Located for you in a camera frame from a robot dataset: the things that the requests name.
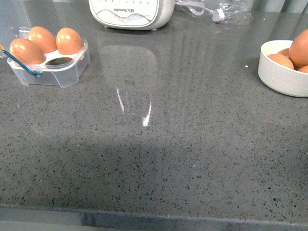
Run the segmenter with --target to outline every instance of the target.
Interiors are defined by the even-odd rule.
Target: clear plastic egg holder
[[[269,57],[290,48],[293,41],[274,40],[261,46],[258,74],[262,82],[273,90],[294,97],[308,97],[308,74],[282,66]]]
[[[31,28],[31,22],[22,0],[0,1],[0,9],[6,11],[6,14],[0,14],[0,43],[8,51],[11,41],[15,38],[27,38]],[[28,73],[11,58],[7,59],[7,63],[24,85],[39,84],[66,88],[78,83],[82,72],[90,64],[88,43],[85,39],[83,39],[83,42],[84,46],[77,54],[62,55],[58,51],[54,51],[45,54],[46,61],[44,63],[27,65],[31,71],[42,73],[39,77]],[[71,58],[72,60],[58,65],[50,64],[50,61],[60,58]]]

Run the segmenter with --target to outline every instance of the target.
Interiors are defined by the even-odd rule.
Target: gray countertop
[[[308,223],[308,101],[258,77],[261,45],[308,15],[249,26],[175,12],[155,31],[104,28],[87,4],[35,3],[91,64],[69,88],[22,85],[0,60],[0,204]]]

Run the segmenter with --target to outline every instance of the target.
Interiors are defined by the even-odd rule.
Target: white bowl
[[[274,40],[261,47],[258,74],[275,91],[295,97],[308,97],[308,74],[284,67],[267,56],[289,48],[293,41]]]

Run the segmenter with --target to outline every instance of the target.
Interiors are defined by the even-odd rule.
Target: clear plastic bag
[[[205,21],[248,25],[253,19],[247,0],[176,0],[175,3],[176,8]]]

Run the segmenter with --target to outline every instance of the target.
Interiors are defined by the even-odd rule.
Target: egg carton
[[[41,73],[38,77],[28,73],[11,58],[7,59],[7,63],[23,85],[39,84],[67,88],[78,83],[82,72],[90,64],[88,42],[85,39],[83,39],[83,42],[84,46],[77,54],[63,55],[58,50],[55,50],[44,54],[46,61],[42,64],[27,65],[27,68],[32,72]],[[72,60],[63,64],[53,64],[52,62],[53,60],[64,58],[71,58]]]

